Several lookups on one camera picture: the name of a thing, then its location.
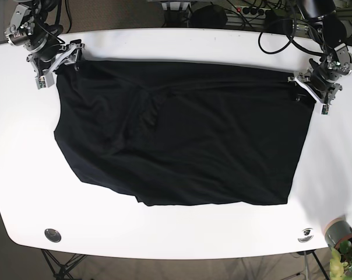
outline black garment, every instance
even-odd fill
[[[146,205],[287,203],[314,107],[288,73],[83,61],[57,74],[55,139],[82,182]]]

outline floor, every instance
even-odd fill
[[[15,3],[5,5],[5,25],[10,22]],[[159,4],[146,0],[70,0],[73,17],[71,32],[92,30],[160,27],[164,22]],[[63,9],[62,25],[68,26]],[[321,263],[328,270],[330,252],[316,251]],[[55,252],[60,262],[67,261],[69,254]],[[325,279],[315,260],[309,256],[312,280]],[[137,260],[88,256],[72,275],[84,280],[120,279],[190,279],[190,280],[284,280],[303,271],[304,259],[295,253],[226,260]],[[52,274],[41,251],[19,246],[6,234],[0,215],[0,280],[52,280]],[[300,275],[294,279],[304,279]]]

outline round hole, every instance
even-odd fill
[[[298,241],[300,243],[305,243],[310,241],[314,236],[314,230],[309,228],[309,229],[304,229],[302,230],[301,234],[299,235]]]
[[[55,243],[61,241],[61,235],[55,229],[46,229],[44,233],[45,233],[46,238],[49,241],[52,241]]]
[[[242,9],[242,13],[244,13],[245,15],[247,15],[248,13],[250,13],[250,8],[249,7],[244,7]]]

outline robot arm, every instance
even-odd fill
[[[337,18],[333,0],[296,0],[304,19],[313,28],[309,36],[316,41],[324,56],[320,63],[309,60],[304,73],[296,73],[290,80],[305,88],[316,102],[323,104],[322,114],[327,114],[331,101],[342,86],[336,81],[352,73],[352,54],[345,44],[347,32]]]
[[[61,1],[17,0],[19,4],[5,32],[9,44],[23,45],[30,52],[27,61],[31,63],[37,74],[36,84],[39,89],[52,86],[54,84],[52,73],[61,64],[73,64],[79,60],[81,50],[84,48],[80,40],[65,44],[58,38],[63,31],[63,27],[59,24]],[[45,21],[48,13],[56,7],[58,10],[55,24],[49,26]]]
[[[9,44],[23,45],[30,52],[27,61],[37,74],[37,86],[47,88],[54,84],[53,71],[61,64],[73,64],[81,58],[84,44],[80,40],[65,44],[58,38],[63,31],[59,25],[62,0],[15,1],[19,5],[5,32],[6,37]],[[320,45],[324,55],[320,63],[310,59],[309,68],[296,73],[289,81],[305,88],[316,102],[323,104],[323,113],[327,114],[330,102],[342,90],[336,81],[352,73],[352,55],[344,43],[346,28],[336,17],[333,0],[296,0],[296,3],[304,19],[313,27],[309,29],[309,36]],[[45,21],[56,7],[55,24],[49,26]]]

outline white table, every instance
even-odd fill
[[[258,33],[140,29],[76,33],[97,59],[215,62],[295,71],[309,56],[290,46],[277,55]],[[276,50],[283,36],[263,36]],[[318,51],[311,40],[297,39]],[[340,80],[328,116],[314,113],[287,205],[245,203],[153,206],[81,183],[59,150],[55,86],[37,90],[21,47],[0,45],[0,212],[16,243],[110,257],[199,259],[280,254],[326,247],[321,228],[346,215],[352,225],[352,75]],[[60,232],[50,242],[45,229]],[[302,230],[315,236],[300,243]]]

